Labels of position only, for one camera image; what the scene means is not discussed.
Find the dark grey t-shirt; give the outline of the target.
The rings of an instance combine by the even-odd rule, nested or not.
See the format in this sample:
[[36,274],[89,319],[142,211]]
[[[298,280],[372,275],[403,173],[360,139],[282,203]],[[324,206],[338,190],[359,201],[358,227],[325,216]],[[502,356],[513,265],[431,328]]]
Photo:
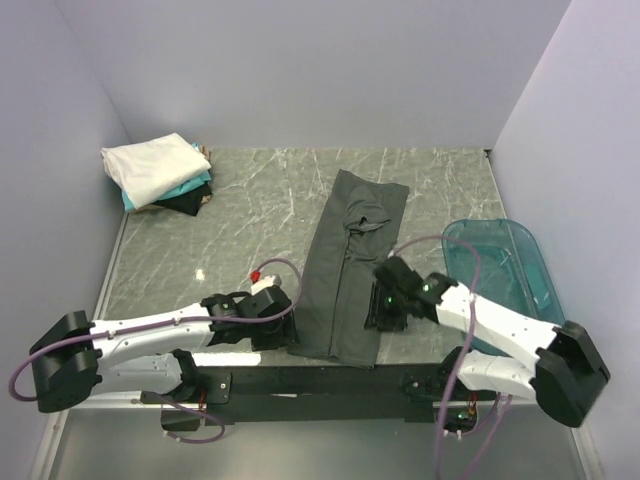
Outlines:
[[371,368],[380,334],[365,327],[374,270],[397,242],[409,188],[373,183],[341,170],[335,177],[303,269],[294,310],[294,356]]

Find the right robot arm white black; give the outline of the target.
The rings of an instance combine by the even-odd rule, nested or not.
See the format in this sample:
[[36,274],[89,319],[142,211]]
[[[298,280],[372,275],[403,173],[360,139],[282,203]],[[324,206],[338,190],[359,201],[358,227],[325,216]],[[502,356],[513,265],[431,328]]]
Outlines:
[[405,313],[472,333],[498,349],[496,355],[455,354],[455,364],[438,377],[449,398],[460,399],[470,390],[512,395],[579,428],[611,378],[591,336],[576,322],[556,325],[527,317],[440,273],[421,277],[398,256],[378,266],[375,277]]

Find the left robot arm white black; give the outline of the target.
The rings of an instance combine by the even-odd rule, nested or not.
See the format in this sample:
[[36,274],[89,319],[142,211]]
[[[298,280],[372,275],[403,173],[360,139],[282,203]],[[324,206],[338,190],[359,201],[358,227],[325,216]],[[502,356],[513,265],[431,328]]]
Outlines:
[[66,314],[29,350],[38,409],[54,413],[92,395],[138,390],[189,401],[205,387],[193,353],[242,340],[255,350],[286,346],[296,338],[293,306],[270,286],[134,319]]

